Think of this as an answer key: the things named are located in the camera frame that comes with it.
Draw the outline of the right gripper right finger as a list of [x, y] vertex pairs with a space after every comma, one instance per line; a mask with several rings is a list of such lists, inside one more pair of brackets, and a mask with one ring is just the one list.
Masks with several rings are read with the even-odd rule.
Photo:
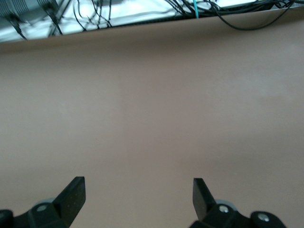
[[276, 215], [254, 211], [245, 217], [230, 204], [216, 202], [202, 178], [193, 179], [192, 202], [198, 220], [192, 228], [284, 228], [285, 224]]

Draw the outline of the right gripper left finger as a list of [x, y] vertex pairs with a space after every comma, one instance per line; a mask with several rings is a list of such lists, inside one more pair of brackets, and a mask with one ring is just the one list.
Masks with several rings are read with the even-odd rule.
[[14, 216], [0, 210], [2, 228], [69, 228], [86, 200], [85, 178], [75, 177], [54, 199], [45, 199], [25, 213]]

